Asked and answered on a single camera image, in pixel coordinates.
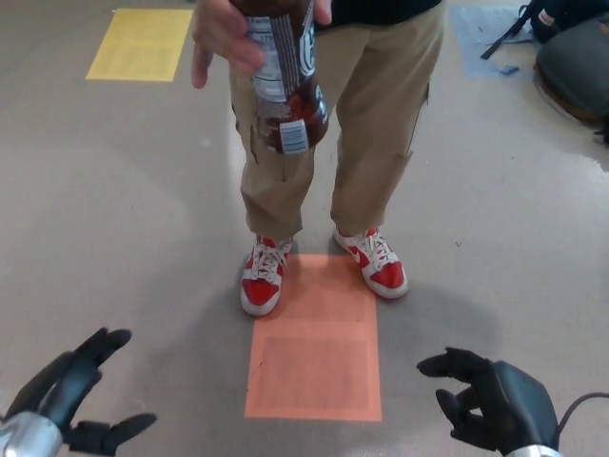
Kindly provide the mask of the person's right hand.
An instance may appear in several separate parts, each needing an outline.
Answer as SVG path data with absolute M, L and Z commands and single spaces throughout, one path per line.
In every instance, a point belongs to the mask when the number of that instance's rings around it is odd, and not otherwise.
M 202 89 L 212 59 L 219 55 L 241 72 L 253 74 L 264 62 L 247 37 L 245 17 L 229 1 L 199 1 L 194 17 L 191 83 Z

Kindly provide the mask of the robot left black Dex3 hand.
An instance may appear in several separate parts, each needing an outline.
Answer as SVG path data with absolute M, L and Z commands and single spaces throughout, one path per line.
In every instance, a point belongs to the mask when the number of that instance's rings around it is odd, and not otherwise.
M 100 328 L 80 346 L 58 355 L 17 392 L 1 417 L 1 454 L 54 457 L 62 447 L 92 456 L 114 456 L 119 446 L 157 421 L 143 412 L 116 424 L 80 421 L 77 410 L 101 381 L 101 365 L 131 339 L 126 328 Z

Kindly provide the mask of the robot right black Dex3 hand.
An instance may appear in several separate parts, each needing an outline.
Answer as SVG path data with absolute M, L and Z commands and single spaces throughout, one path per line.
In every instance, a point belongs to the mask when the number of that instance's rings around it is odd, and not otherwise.
M 417 364 L 432 378 L 466 383 L 457 394 L 436 391 L 458 441 L 503 456 L 558 456 L 559 423 L 545 386 L 504 361 L 493 362 L 461 348 L 447 348 Z

